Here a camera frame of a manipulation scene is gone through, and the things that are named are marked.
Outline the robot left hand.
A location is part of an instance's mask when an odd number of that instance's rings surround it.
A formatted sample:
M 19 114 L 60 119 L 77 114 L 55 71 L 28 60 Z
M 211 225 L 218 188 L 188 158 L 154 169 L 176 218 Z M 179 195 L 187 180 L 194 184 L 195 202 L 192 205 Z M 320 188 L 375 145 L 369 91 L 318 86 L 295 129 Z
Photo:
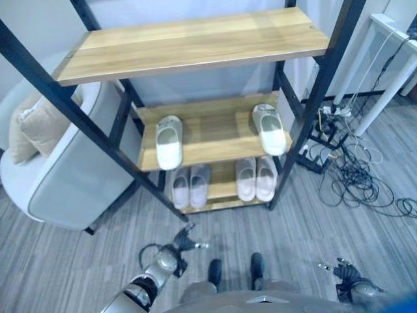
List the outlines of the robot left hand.
M 178 251 L 182 252 L 196 249 L 207 249 L 209 247 L 208 243 L 197 242 L 189 237 L 190 232 L 195 228 L 195 226 L 196 224 L 194 222 L 188 223 L 174 236 L 173 244 Z

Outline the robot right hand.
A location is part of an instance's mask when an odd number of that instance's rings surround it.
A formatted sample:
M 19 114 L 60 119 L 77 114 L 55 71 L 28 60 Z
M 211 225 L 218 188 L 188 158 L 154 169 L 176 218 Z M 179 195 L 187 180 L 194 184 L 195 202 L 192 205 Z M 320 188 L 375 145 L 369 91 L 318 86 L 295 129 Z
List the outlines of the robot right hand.
M 336 258 L 337 265 L 333 266 L 324 262 L 318 263 L 318 267 L 331 272 L 334 276 L 342 280 L 343 284 L 353 284 L 361 279 L 359 270 L 345 258 Z

